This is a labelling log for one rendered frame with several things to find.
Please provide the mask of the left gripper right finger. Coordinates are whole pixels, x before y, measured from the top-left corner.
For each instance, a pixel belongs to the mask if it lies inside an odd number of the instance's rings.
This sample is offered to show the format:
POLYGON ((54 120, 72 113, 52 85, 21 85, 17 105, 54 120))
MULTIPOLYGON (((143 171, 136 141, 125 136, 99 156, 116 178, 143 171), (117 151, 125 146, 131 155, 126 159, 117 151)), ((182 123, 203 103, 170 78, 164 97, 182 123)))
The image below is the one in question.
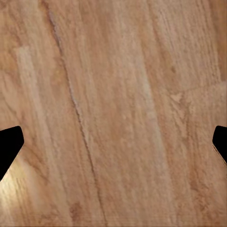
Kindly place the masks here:
POLYGON ((227 127, 216 126, 212 142, 227 163, 227 127))

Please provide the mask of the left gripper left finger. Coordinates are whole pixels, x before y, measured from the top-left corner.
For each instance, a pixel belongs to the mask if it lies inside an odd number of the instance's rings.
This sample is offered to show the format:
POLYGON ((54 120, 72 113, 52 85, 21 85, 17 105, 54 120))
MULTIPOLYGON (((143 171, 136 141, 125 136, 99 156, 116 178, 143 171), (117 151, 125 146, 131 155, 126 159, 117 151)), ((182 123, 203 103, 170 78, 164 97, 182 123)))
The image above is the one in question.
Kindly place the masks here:
POLYGON ((24 144, 20 126, 0 131, 0 181, 24 144))

